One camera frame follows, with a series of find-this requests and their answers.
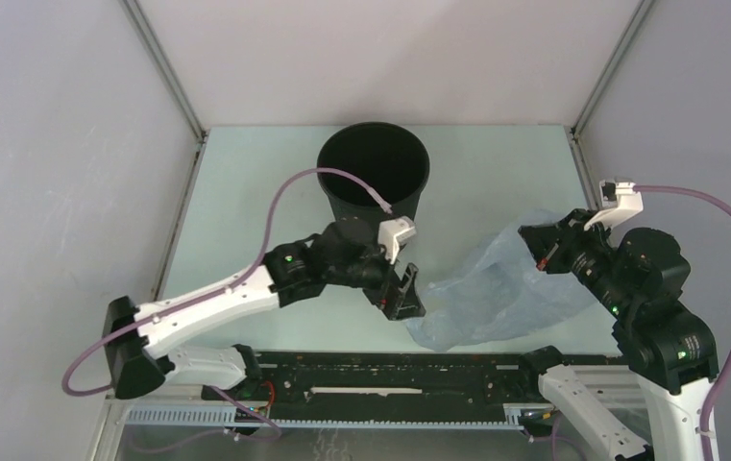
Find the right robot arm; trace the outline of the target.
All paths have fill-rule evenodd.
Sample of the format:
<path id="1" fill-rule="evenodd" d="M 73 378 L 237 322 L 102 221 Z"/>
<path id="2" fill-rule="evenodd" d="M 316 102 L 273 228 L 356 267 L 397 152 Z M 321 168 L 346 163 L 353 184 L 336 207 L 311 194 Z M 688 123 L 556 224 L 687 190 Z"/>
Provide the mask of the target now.
<path id="1" fill-rule="evenodd" d="M 651 439 L 623 425 L 553 346 L 520 357 L 518 392 L 548 400 L 610 460 L 700 460 L 698 418 L 719 363 L 712 331 L 679 300 L 691 266 L 661 230 L 634 228 L 612 247 L 593 215 L 575 209 L 555 223 L 521 226 L 519 235 L 539 271 L 574 275 L 614 317 L 612 335 L 643 392 Z"/>

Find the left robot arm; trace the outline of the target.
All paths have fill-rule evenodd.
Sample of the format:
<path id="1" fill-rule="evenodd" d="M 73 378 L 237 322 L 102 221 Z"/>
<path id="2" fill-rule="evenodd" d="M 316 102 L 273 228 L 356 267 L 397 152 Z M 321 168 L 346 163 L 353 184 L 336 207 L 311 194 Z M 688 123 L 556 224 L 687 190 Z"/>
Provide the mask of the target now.
<path id="1" fill-rule="evenodd" d="M 260 262 L 177 298 L 135 304 L 121 297 L 108 306 L 104 329 L 111 389 L 116 398 L 144 397 L 165 384 L 213 386 L 249 400 L 261 387 L 251 347 L 218 350 L 189 340 L 219 326 L 292 303 L 317 298 L 329 286 L 359 289 L 388 320 L 426 311 L 415 281 L 418 268 L 396 270 L 401 249 L 416 235 L 408 217 L 376 229 L 342 219 L 322 232 L 278 245 Z"/>

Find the light blue plastic trash bag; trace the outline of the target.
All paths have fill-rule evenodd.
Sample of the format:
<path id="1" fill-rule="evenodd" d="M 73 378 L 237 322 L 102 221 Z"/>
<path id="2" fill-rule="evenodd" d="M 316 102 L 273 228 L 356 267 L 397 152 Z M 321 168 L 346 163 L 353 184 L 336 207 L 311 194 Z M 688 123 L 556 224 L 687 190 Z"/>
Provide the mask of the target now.
<path id="1" fill-rule="evenodd" d="M 519 234 L 522 226 L 550 224 L 562 216 L 533 209 L 487 236 L 447 278 L 420 290 L 422 318 L 405 322 L 419 346 L 455 347 L 513 340 L 569 320 L 595 303 L 571 274 L 548 275 Z"/>

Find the black cylindrical trash bin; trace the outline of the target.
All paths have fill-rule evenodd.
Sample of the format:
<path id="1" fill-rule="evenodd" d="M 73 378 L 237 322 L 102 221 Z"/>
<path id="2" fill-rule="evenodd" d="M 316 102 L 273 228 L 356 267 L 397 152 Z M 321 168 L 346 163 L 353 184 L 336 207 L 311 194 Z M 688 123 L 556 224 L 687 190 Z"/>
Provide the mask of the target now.
<path id="1" fill-rule="evenodd" d="M 360 185 L 321 173 L 318 181 L 335 219 L 359 218 L 372 228 L 395 217 L 416 219 L 430 172 L 426 146 L 411 131 L 385 122 L 364 122 L 332 135 L 321 148 L 316 165 L 353 174 L 389 203 L 385 213 Z"/>

